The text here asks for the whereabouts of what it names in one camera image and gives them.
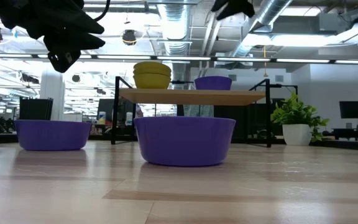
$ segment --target wooden table surface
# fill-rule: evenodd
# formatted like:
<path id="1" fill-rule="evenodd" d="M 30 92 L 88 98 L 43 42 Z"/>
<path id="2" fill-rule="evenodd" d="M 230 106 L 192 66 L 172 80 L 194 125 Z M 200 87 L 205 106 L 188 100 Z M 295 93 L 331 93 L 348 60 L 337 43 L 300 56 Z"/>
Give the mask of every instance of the wooden table surface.
<path id="1" fill-rule="evenodd" d="M 133 103 L 246 106 L 265 97 L 264 91 L 120 89 Z"/>
<path id="2" fill-rule="evenodd" d="M 0 144 L 0 224 L 278 223 L 358 224 L 358 151 L 231 144 L 217 166 L 164 167 L 137 142 Z"/>

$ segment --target wooden shelf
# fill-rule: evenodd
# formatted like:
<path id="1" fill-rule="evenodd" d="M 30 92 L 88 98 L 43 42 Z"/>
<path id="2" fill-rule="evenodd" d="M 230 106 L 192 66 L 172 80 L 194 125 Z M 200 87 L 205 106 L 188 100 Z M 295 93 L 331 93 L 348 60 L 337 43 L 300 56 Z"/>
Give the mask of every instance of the wooden shelf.
<path id="1" fill-rule="evenodd" d="M 264 91 L 120 89 L 133 103 L 246 106 L 265 97 Z"/>

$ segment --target stacked yellow bowls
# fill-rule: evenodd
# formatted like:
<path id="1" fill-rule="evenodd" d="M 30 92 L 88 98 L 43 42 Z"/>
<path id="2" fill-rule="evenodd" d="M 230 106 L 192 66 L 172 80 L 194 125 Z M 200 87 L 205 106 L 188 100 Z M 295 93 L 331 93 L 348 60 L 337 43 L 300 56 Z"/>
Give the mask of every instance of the stacked yellow bowls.
<path id="1" fill-rule="evenodd" d="M 137 88 L 166 89 L 171 82 L 171 68 L 158 62 L 141 62 L 134 66 Z"/>

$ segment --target small purple bowl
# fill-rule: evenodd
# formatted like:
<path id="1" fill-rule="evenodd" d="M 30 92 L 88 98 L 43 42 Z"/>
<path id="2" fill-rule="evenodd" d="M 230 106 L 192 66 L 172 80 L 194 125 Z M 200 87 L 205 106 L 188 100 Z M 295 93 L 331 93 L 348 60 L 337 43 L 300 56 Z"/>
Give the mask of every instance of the small purple bowl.
<path id="1" fill-rule="evenodd" d="M 211 166 L 227 156 L 236 121 L 227 118 L 136 118 L 142 157 L 165 166 Z"/>
<path id="2" fill-rule="evenodd" d="M 85 146 L 91 123 L 71 121 L 17 120 L 19 144 L 30 151 L 77 150 Z"/>
<path id="3" fill-rule="evenodd" d="M 194 80 L 197 90 L 230 90 L 231 89 L 231 78 L 210 76 L 202 77 Z"/>

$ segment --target white flower pot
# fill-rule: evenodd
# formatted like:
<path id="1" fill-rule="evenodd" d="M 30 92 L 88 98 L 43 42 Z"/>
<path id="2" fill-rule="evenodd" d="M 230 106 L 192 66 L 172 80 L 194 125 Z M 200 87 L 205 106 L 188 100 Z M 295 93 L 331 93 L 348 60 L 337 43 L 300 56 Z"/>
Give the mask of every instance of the white flower pot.
<path id="1" fill-rule="evenodd" d="M 308 146 L 311 141 L 311 128 L 307 124 L 284 124 L 283 134 L 289 146 Z"/>

